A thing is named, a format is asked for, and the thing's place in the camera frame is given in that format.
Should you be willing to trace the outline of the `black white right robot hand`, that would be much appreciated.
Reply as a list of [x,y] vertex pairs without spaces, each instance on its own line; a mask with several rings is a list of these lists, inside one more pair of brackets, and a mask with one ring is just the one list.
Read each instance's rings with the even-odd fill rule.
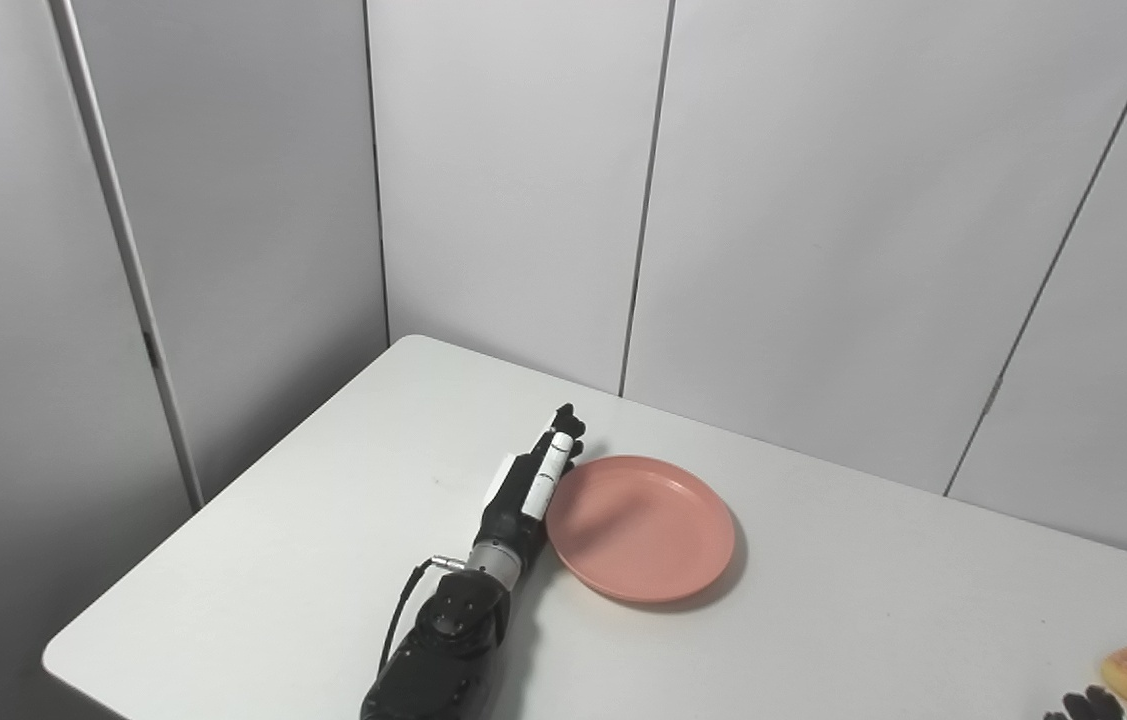
[[1125,708],[1108,688],[1089,685],[1084,692],[1066,693],[1061,710],[1051,710],[1044,720],[1124,720]]

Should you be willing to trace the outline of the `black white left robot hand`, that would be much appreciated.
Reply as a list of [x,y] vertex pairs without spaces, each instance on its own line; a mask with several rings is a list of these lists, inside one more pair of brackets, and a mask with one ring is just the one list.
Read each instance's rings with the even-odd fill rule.
[[545,510],[560,479],[575,468],[585,432],[575,405],[559,406],[530,451],[505,459],[483,505],[476,546],[503,548],[525,570],[535,565],[548,539]]

